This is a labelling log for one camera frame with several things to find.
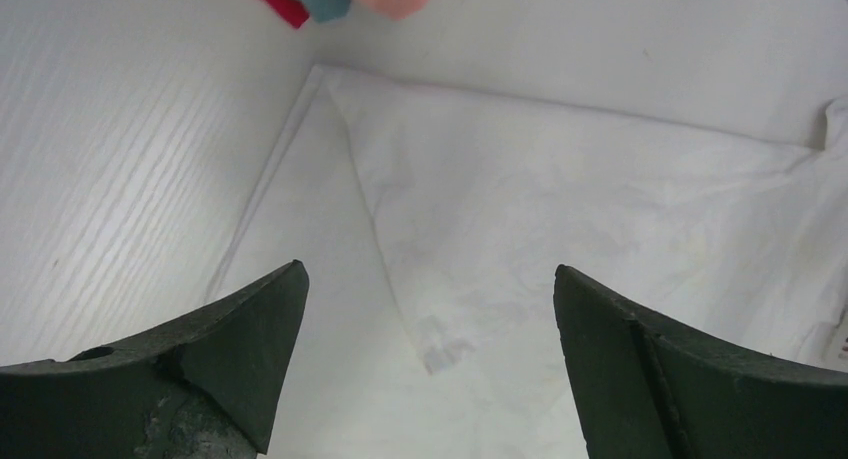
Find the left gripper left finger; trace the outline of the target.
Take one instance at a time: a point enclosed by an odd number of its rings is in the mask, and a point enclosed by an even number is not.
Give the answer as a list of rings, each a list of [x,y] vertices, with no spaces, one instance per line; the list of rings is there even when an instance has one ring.
[[[5,458],[254,458],[301,327],[299,261],[159,326],[1,370]]]

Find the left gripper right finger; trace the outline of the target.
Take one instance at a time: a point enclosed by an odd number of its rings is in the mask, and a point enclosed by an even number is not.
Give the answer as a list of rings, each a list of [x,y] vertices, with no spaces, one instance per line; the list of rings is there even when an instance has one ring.
[[[592,458],[843,458],[847,376],[718,339],[577,269],[553,305]]]

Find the white t-shirt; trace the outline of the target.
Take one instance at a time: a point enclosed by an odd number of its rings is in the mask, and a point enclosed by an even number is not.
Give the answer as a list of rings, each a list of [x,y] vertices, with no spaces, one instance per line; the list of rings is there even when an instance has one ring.
[[[273,458],[582,458],[554,274],[816,362],[847,301],[847,102],[823,150],[317,66],[223,283],[310,288]]]

